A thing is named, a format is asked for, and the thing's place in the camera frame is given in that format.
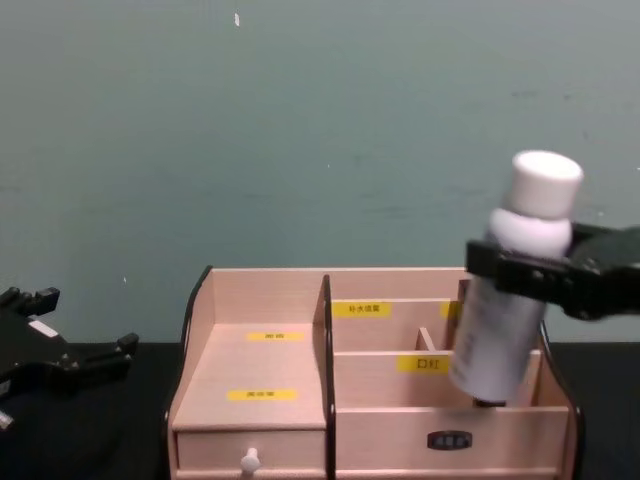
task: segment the drawer knob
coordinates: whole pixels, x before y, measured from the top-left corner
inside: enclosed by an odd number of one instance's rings
[[[247,450],[247,454],[242,457],[240,460],[240,468],[242,468],[242,473],[246,475],[251,475],[257,469],[262,466],[260,463],[260,459],[258,458],[258,450],[255,448],[250,448]]]

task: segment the yellow sticker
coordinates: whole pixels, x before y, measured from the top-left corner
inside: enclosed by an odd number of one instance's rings
[[[230,402],[244,402],[251,400],[295,400],[298,391],[285,390],[230,390],[227,392],[227,400]]]
[[[334,302],[331,311],[335,317],[388,317],[391,302]]]
[[[399,372],[447,373],[449,357],[447,355],[400,355],[396,361]]]
[[[460,314],[460,302],[457,300],[451,300],[449,302],[443,302],[440,304],[440,315],[442,318],[449,318],[452,315],[454,318]]]
[[[249,342],[299,342],[304,339],[301,332],[253,332],[247,333]]]

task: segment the teal wall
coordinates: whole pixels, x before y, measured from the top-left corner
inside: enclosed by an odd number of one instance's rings
[[[637,223],[639,18],[637,0],[2,1],[0,285],[58,286],[71,340],[176,340],[208,263],[460,265],[528,148],[583,164],[577,219]]]

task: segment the wooden desk organizer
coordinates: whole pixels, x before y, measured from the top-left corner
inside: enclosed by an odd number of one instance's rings
[[[462,269],[212,269],[165,415],[173,480],[569,480],[581,417],[542,330],[520,391],[455,388]],[[261,466],[243,472],[256,449]]]

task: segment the white bottle cap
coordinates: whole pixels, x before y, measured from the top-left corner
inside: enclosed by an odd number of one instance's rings
[[[583,176],[580,165],[563,155],[521,152],[513,158],[513,181],[503,206],[527,217],[568,218]]]

